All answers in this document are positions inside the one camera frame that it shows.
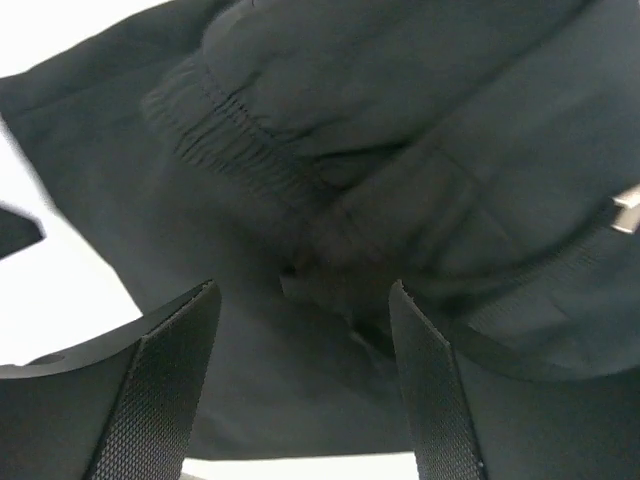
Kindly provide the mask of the black shorts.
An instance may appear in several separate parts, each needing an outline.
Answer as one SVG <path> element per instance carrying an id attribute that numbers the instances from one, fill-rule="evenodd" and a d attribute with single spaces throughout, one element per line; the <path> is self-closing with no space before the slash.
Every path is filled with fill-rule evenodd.
<path id="1" fill-rule="evenodd" d="M 192 458 L 408 450 L 396 280 L 639 363 L 635 1 L 170 1 L 3 78 L 1 116 L 141 311 L 218 284 Z"/>

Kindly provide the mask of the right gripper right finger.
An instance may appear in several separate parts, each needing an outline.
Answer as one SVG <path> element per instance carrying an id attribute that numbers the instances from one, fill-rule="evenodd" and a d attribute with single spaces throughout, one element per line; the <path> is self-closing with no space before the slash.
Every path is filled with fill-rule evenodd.
<path id="1" fill-rule="evenodd" d="M 638 370 L 511 379 L 463 355 L 401 283 L 389 310 L 419 478 L 638 478 Z"/>

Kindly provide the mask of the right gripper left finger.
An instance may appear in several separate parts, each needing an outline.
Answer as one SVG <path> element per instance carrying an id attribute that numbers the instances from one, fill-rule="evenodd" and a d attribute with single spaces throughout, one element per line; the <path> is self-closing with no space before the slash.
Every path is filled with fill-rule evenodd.
<path id="1" fill-rule="evenodd" d="M 2 478 L 180 478 L 220 304 L 207 281 L 84 343 L 2 366 Z"/>

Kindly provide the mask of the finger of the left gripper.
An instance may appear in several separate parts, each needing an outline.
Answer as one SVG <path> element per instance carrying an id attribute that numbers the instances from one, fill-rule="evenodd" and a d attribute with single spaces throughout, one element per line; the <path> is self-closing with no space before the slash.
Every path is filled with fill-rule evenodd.
<path id="1" fill-rule="evenodd" d="M 14 206 L 1 204 L 0 259 L 30 248 L 46 238 L 41 222 Z"/>

